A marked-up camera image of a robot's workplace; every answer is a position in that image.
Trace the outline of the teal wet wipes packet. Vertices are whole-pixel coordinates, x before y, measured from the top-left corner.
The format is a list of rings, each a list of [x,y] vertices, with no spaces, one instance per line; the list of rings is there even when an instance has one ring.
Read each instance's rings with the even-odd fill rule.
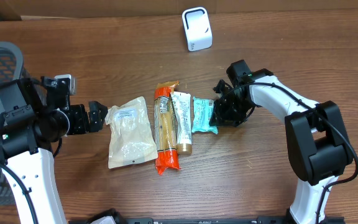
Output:
[[[209,99],[202,99],[193,97],[193,127],[191,132],[212,132],[218,134],[218,128],[209,124],[213,115],[214,101]]]

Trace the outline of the white Pantene tube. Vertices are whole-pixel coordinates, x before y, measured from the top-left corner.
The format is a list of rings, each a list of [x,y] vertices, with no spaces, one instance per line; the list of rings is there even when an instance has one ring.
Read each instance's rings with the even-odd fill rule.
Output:
[[[191,155],[192,153],[190,98],[189,93],[174,91],[172,94],[177,120],[177,151],[179,155]]]

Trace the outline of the beige plastic pouch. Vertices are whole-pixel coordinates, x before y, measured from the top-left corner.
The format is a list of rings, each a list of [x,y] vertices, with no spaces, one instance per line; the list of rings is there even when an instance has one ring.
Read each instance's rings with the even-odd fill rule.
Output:
[[[141,164],[158,157],[143,96],[122,106],[112,106],[104,121],[111,129],[109,169]]]

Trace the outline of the orange spaghetti packet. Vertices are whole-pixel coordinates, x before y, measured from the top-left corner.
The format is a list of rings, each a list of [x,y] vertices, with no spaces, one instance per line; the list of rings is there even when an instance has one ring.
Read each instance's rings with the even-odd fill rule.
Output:
[[[154,138],[158,158],[155,160],[157,173],[166,169],[180,169],[177,152],[176,117],[171,94],[179,81],[159,83],[154,94]]]

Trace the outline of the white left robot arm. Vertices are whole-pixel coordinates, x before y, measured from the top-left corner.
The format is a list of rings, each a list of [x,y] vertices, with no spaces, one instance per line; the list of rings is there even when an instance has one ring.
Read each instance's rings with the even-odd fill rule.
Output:
[[[54,159],[67,135],[103,128],[106,106],[71,105],[71,75],[20,78],[0,83],[0,168],[16,201],[21,223],[66,223],[55,181]]]

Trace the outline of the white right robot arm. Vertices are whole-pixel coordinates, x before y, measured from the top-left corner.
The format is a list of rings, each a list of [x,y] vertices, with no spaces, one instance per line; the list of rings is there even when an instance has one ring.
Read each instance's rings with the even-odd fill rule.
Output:
[[[244,60],[226,70],[228,82],[213,88],[212,126],[237,127],[256,108],[265,108],[285,125],[288,160],[298,177],[295,199],[283,217],[259,217],[257,223],[344,223],[324,213],[333,186],[346,166],[358,164],[337,104],[309,100],[282,84],[266,68],[251,71]]]

